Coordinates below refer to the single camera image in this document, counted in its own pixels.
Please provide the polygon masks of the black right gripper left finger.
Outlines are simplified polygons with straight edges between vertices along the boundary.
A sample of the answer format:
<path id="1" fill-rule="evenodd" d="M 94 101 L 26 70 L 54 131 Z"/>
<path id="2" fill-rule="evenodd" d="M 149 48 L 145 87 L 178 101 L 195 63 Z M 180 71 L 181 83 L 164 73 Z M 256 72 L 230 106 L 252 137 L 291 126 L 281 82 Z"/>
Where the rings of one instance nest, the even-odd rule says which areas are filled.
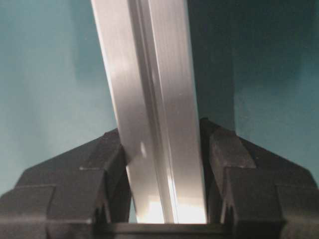
<path id="1" fill-rule="evenodd" d="M 116 129 L 26 169 L 0 198 L 3 239 L 92 239 L 129 220 L 131 191 Z"/>

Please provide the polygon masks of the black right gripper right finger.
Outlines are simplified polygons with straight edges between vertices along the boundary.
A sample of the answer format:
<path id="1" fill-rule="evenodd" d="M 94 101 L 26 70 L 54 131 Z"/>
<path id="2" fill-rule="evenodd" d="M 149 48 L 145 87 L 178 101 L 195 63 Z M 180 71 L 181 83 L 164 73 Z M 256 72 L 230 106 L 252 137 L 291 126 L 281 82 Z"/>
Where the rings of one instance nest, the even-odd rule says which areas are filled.
<path id="1" fill-rule="evenodd" d="M 235 239 L 316 239 L 319 188 L 310 171 L 207 118 L 200 139 L 209 223 Z"/>

